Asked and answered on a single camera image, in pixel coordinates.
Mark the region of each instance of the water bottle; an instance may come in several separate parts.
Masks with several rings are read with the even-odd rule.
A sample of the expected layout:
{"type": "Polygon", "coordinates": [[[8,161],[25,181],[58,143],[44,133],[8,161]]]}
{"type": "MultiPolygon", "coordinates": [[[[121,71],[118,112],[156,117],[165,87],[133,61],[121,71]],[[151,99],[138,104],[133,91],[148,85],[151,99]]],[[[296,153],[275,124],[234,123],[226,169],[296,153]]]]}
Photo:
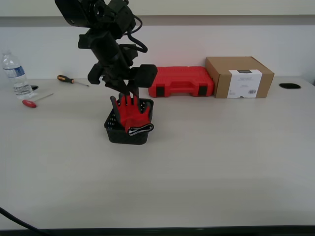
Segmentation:
{"type": "Polygon", "coordinates": [[[26,100],[34,96],[31,86],[28,84],[26,74],[19,59],[11,54],[10,50],[3,51],[2,68],[9,80],[14,84],[14,92],[19,99],[26,100]]]}

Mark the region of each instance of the black cable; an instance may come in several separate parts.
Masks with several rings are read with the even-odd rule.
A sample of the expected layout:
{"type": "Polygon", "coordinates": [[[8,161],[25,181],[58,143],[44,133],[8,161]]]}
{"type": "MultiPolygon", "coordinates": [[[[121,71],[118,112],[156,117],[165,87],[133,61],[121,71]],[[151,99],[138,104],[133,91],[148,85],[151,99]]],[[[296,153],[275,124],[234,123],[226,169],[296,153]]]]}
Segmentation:
{"type": "Polygon", "coordinates": [[[143,26],[143,22],[139,17],[137,17],[136,15],[133,15],[133,17],[140,22],[140,26],[136,28],[135,30],[131,31],[131,34],[138,32],[143,26]]]}
{"type": "Polygon", "coordinates": [[[0,214],[5,216],[6,218],[8,218],[9,220],[12,220],[13,222],[17,223],[18,225],[21,225],[35,233],[38,233],[39,235],[42,235],[42,236],[50,236],[49,234],[47,233],[44,233],[43,231],[33,227],[32,225],[29,225],[25,222],[23,222],[22,220],[16,218],[15,216],[11,215],[9,212],[7,212],[6,210],[4,210],[3,208],[0,207],[0,214]]]}
{"type": "Polygon", "coordinates": [[[122,47],[122,48],[131,48],[131,49],[137,50],[137,51],[142,52],[142,53],[147,53],[148,52],[147,46],[144,45],[142,42],[140,42],[138,39],[132,37],[130,31],[128,31],[127,35],[128,35],[128,38],[130,39],[130,41],[132,41],[135,44],[139,45],[141,48],[139,48],[137,46],[134,46],[134,45],[131,45],[131,44],[121,44],[121,45],[119,45],[120,47],[122,47]]]}

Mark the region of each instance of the red glove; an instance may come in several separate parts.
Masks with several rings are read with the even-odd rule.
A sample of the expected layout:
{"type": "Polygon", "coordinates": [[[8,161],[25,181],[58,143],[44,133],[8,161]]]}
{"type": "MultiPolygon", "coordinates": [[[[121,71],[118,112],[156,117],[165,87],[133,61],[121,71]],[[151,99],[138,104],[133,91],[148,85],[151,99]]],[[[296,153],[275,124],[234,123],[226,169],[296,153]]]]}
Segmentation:
{"type": "Polygon", "coordinates": [[[152,108],[149,102],[146,103],[145,110],[141,112],[136,96],[132,99],[130,95],[125,96],[120,93],[119,102],[117,102],[116,98],[113,96],[111,96],[110,100],[112,101],[118,122],[125,128],[126,133],[130,136],[150,132],[154,129],[149,117],[152,108]]]}

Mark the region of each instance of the black basket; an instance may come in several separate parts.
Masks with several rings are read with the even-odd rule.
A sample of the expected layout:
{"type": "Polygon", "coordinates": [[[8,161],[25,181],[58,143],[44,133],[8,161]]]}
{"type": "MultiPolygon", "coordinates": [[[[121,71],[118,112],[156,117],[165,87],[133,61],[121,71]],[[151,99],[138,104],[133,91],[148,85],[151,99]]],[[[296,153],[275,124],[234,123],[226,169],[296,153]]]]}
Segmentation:
{"type": "MultiPolygon", "coordinates": [[[[152,107],[149,114],[151,121],[153,116],[154,101],[150,99],[140,99],[141,111],[146,108],[147,102],[149,102],[152,107]]],[[[107,131],[109,141],[115,144],[143,145],[147,142],[149,135],[149,133],[140,133],[134,136],[128,135],[125,132],[124,127],[117,121],[114,110],[110,113],[104,126],[107,131]]]]}

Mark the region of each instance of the screwdriver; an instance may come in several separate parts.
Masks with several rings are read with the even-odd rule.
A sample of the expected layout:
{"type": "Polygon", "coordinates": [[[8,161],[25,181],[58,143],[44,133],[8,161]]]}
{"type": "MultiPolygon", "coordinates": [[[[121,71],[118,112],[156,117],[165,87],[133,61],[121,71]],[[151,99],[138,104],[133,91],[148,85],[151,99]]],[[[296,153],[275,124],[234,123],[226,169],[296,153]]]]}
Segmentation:
{"type": "Polygon", "coordinates": [[[79,82],[75,82],[74,79],[70,79],[69,77],[67,76],[64,76],[64,75],[59,75],[57,76],[57,79],[61,82],[64,82],[64,83],[70,83],[70,84],[74,84],[74,83],[77,83],[77,84],[80,84],[80,85],[84,85],[86,87],[89,87],[89,85],[85,85],[83,83],[79,83],[79,82]]]}
{"type": "Polygon", "coordinates": [[[41,100],[41,99],[44,99],[44,98],[46,98],[46,97],[50,97],[50,96],[52,96],[52,95],[54,95],[54,94],[52,93],[52,94],[50,94],[50,95],[47,95],[47,96],[42,97],[42,98],[40,98],[40,99],[38,99],[38,100],[35,100],[35,101],[23,100],[22,103],[23,103],[25,106],[27,106],[27,107],[36,108],[37,105],[36,105],[35,102],[37,102],[37,101],[39,101],[39,100],[41,100]]]}

